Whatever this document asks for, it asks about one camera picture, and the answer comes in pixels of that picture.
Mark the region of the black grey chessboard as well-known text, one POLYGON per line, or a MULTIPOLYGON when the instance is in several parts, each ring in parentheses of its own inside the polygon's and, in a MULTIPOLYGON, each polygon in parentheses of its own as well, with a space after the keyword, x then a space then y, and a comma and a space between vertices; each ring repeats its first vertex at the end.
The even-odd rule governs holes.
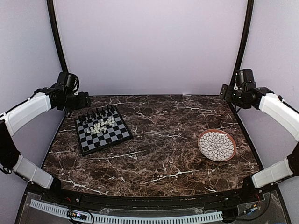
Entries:
POLYGON ((96 108, 74 121, 82 156, 133 139, 133 135, 114 105, 96 108))

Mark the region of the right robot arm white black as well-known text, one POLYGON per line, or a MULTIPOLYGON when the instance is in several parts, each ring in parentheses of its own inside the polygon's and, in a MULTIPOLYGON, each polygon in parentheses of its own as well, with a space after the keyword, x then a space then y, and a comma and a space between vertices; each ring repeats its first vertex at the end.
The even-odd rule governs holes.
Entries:
MULTIPOLYGON (((266 87, 257 87, 251 69, 236 70, 234 78, 234 85, 222 85, 220 99, 242 109, 254 107, 262 111, 283 126, 296 142, 299 141, 299 112, 297 110, 272 90, 266 87)), ((285 159, 245 178, 244 188, 239 191, 238 198, 247 203, 256 196, 256 189, 298 175, 299 146, 296 145, 292 153, 285 159)))

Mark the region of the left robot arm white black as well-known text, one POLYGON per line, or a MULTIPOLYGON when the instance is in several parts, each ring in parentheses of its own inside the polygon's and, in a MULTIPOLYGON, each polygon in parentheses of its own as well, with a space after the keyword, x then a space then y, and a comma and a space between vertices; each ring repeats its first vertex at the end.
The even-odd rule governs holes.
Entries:
POLYGON ((51 87, 37 89, 34 94, 0 115, 0 163, 5 174, 12 172, 44 189, 55 203, 63 203, 66 193, 56 184, 59 180, 25 158, 16 148, 12 137, 27 123, 54 108, 71 113, 89 107, 88 92, 79 92, 79 78, 75 74, 60 72, 51 87))

